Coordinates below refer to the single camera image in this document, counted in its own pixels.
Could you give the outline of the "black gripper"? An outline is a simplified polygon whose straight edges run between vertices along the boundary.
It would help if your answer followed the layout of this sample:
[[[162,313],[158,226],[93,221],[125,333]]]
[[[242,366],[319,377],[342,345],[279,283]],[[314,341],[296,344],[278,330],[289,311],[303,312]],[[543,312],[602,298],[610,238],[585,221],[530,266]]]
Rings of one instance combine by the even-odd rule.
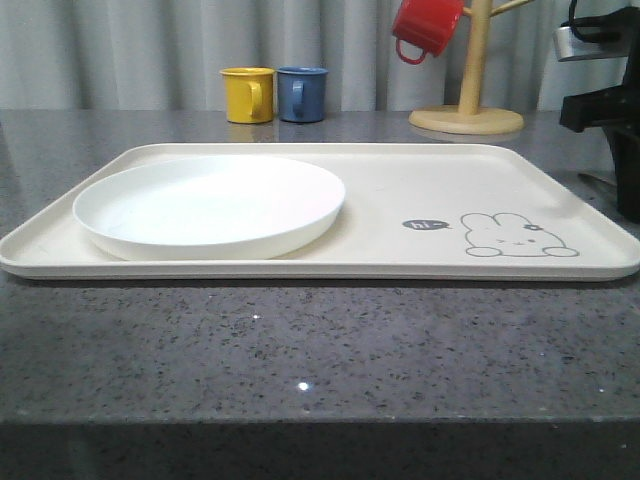
[[[639,50],[628,57],[622,83],[564,98],[560,124],[576,133],[607,130],[617,190],[617,210],[639,223]]]

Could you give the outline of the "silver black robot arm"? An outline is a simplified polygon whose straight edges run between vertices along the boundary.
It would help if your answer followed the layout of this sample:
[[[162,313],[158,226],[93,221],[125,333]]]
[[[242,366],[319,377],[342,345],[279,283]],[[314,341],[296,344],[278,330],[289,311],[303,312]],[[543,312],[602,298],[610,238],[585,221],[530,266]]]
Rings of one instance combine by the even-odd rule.
[[[614,163],[617,210],[639,221],[639,9],[624,7],[607,15],[578,18],[577,3],[554,32],[560,62],[625,57],[621,83],[563,100],[559,123],[580,133],[603,130]]]

